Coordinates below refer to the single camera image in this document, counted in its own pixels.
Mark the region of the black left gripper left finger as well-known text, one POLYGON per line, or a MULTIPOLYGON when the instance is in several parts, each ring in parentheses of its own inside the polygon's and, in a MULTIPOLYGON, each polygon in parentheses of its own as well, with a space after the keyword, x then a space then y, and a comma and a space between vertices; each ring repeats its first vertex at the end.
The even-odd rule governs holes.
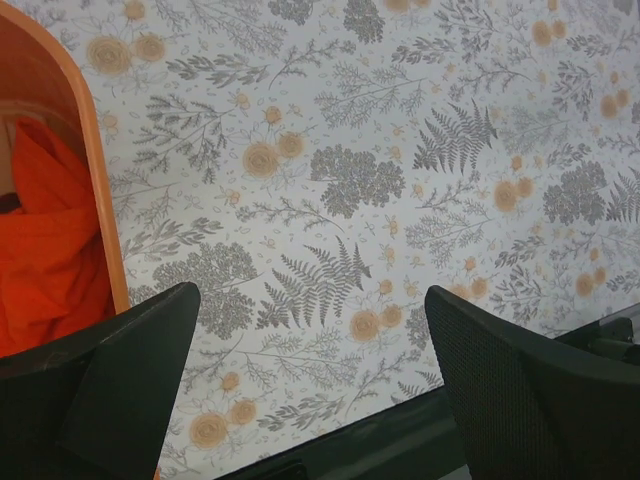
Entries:
POLYGON ((151 479, 201 295, 185 282, 1 360, 4 479, 151 479))

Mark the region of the orange t-shirt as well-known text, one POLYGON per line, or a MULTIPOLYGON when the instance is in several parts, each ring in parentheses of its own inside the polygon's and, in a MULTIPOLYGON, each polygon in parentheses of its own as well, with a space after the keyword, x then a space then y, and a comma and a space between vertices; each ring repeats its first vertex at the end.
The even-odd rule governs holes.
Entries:
POLYGON ((115 312, 86 163, 44 123, 19 117, 11 157, 18 208, 1 216, 1 354, 115 312))

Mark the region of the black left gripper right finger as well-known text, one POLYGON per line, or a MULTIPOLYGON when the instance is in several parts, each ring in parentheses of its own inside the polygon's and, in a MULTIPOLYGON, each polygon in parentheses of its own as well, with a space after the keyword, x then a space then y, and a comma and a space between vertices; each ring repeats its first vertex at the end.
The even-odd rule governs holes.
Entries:
POLYGON ((472 478, 638 478, 638 344, 579 348, 439 286, 425 311, 472 478))

